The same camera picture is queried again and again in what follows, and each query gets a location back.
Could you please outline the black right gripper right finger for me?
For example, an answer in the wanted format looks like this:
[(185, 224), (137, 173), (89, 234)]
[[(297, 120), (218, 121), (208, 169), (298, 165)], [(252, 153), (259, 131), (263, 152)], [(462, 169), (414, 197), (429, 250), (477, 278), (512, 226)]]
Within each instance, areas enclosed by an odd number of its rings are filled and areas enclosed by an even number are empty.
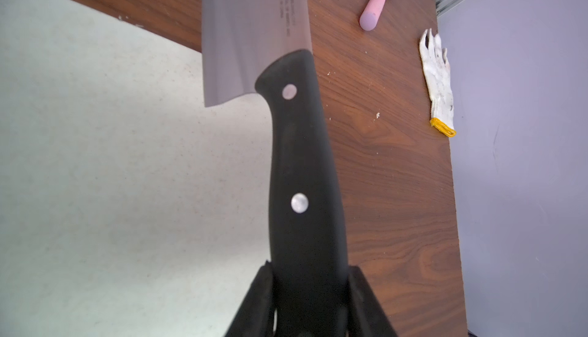
[(398, 337), (360, 267), (349, 268), (349, 336)]

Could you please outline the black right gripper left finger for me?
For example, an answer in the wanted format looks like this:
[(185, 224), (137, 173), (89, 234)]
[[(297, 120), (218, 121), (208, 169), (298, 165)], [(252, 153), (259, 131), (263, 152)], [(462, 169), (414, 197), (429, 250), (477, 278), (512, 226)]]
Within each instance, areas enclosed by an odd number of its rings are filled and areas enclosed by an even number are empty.
[(226, 337), (274, 336), (273, 268), (269, 261), (257, 272)]

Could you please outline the white grey-rimmed cutting board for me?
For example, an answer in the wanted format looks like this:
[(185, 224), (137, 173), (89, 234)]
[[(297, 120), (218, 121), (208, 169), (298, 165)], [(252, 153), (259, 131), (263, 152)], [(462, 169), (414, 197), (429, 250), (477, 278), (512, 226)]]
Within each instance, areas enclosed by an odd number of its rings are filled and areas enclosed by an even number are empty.
[(1, 334), (222, 336), (269, 257), (269, 108), (70, 0), (1, 0)]

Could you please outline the black-handled kitchen knife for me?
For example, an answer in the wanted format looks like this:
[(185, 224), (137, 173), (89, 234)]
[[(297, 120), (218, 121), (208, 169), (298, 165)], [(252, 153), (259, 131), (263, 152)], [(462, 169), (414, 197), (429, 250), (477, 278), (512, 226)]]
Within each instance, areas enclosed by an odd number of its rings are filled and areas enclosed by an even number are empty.
[(206, 106), (257, 93), (271, 113), (277, 335), (345, 335), (345, 218), (307, 0), (202, 0), (202, 57)]

